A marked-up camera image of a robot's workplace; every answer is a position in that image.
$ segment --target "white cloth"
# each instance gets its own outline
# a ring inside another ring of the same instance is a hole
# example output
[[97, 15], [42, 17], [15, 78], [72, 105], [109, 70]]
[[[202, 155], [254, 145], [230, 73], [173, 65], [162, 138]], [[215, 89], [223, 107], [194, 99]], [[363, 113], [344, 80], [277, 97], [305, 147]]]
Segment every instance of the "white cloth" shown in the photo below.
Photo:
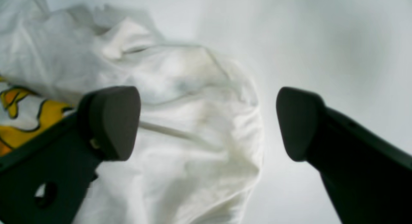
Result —
[[140, 92], [132, 156], [99, 166], [74, 223], [240, 222], [262, 166], [262, 123], [236, 61], [167, 44], [110, 7], [50, 13], [44, 0], [0, 0], [0, 43], [0, 74], [46, 98]]

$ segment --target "white background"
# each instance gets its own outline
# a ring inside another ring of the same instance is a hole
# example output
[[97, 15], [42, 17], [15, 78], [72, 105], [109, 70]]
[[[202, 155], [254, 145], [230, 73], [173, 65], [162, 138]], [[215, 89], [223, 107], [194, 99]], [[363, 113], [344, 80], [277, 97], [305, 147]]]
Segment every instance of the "white background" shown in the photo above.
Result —
[[265, 122], [265, 167], [243, 224], [339, 223], [319, 174], [284, 151], [275, 101], [310, 89], [412, 153], [412, 0], [48, 0], [52, 10], [111, 4], [146, 11], [170, 40], [239, 59]]

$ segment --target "yellow printed fabric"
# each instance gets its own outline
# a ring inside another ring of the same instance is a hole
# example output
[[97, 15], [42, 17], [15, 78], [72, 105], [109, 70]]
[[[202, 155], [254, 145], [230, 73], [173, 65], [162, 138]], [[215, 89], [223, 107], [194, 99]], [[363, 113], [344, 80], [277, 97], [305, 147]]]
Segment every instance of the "yellow printed fabric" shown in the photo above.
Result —
[[0, 77], [0, 157], [19, 148], [65, 117], [73, 107], [41, 98]]

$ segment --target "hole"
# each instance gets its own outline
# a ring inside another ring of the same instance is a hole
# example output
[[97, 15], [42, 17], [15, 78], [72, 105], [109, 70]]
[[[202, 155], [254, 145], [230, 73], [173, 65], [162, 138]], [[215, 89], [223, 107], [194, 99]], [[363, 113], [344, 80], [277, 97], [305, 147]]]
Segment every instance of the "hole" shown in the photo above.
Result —
[[355, 128], [355, 127], [357, 127], [357, 125], [356, 125], [356, 123], [354, 123], [354, 122], [350, 122], [350, 123], [349, 123], [349, 127]]
[[36, 190], [34, 202], [38, 208], [44, 209], [50, 206], [57, 196], [57, 186], [55, 183], [42, 183]]

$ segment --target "yellow graphic print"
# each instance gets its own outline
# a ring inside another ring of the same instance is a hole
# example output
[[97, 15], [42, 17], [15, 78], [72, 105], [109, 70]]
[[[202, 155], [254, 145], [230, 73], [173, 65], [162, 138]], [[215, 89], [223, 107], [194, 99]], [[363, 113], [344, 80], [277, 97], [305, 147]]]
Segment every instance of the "yellow graphic print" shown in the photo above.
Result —
[[[28, 95], [35, 95], [35, 93], [24, 88], [12, 88], [1, 92], [2, 106], [11, 119], [18, 117], [19, 101]], [[22, 146], [53, 126], [64, 117], [63, 113], [65, 111], [71, 109], [72, 107], [68, 104], [45, 100], [40, 105], [37, 115], [38, 126], [35, 129], [20, 130], [12, 126], [0, 126], [0, 157]]]

